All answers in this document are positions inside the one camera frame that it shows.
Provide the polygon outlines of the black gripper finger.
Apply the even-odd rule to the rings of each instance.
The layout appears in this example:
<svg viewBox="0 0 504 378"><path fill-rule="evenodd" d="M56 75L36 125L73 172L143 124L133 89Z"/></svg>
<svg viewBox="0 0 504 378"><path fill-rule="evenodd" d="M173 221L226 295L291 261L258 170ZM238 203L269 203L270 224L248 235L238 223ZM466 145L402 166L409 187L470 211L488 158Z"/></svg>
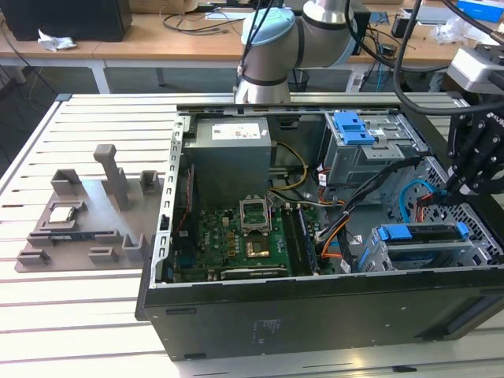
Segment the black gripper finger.
<svg viewBox="0 0 504 378"><path fill-rule="evenodd" d="M471 191L482 193L486 186L484 171L486 117L451 117L447 156L451 159L445 184L449 198L460 198Z"/></svg>
<svg viewBox="0 0 504 378"><path fill-rule="evenodd" d="M461 176L458 191L463 195L503 192L503 153L473 154L464 160L458 172Z"/></svg>

